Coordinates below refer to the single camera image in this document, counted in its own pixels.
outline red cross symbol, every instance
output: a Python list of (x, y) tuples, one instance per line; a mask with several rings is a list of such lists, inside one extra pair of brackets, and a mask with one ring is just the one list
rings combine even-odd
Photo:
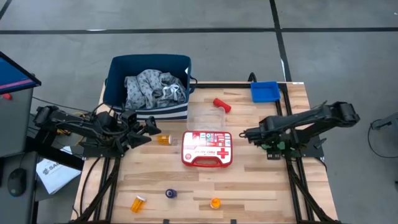
[(221, 148), (221, 152), (217, 152), (217, 155), (221, 156), (222, 159), (225, 159), (225, 156), (228, 156), (229, 152), (226, 152), (225, 148)]

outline floor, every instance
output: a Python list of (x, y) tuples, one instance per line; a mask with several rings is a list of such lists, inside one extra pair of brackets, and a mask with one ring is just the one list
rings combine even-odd
[[(259, 81), (305, 82), (312, 106), (325, 100), (354, 104), (361, 117), (355, 127), (323, 134), (339, 219), (398, 220), (398, 159), (377, 157), (367, 142), (371, 121), (398, 112), (398, 28), (383, 29), (398, 27), (398, 1), (0, 0), (4, 3), (0, 49), (37, 75), (42, 87), (34, 95), (44, 100), (90, 110), (113, 57), (169, 53), (189, 55), (199, 80), (245, 81), (254, 72)], [(32, 112), (40, 105), (34, 100)], [(394, 134), (391, 128), (373, 131), (375, 150), (397, 156)], [(40, 202), (38, 222), (67, 222), (77, 186), (75, 179)]]

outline orange cap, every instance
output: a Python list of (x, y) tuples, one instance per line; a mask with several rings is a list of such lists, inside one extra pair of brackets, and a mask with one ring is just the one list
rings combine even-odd
[(211, 199), (210, 207), (211, 208), (219, 208), (221, 205), (221, 200), (219, 198)]

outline gray fabric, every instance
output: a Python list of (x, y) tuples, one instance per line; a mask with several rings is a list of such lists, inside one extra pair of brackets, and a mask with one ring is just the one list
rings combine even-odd
[(136, 77), (126, 77), (126, 108), (161, 108), (185, 102), (185, 87), (170, 73), (147, 69)]

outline screen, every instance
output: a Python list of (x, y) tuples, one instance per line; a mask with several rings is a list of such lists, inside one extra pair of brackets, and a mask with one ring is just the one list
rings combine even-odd
[(16, 67), (0, 57), (0, 92), (7, 93), (16, 89), (35, 86), (35, 82)]

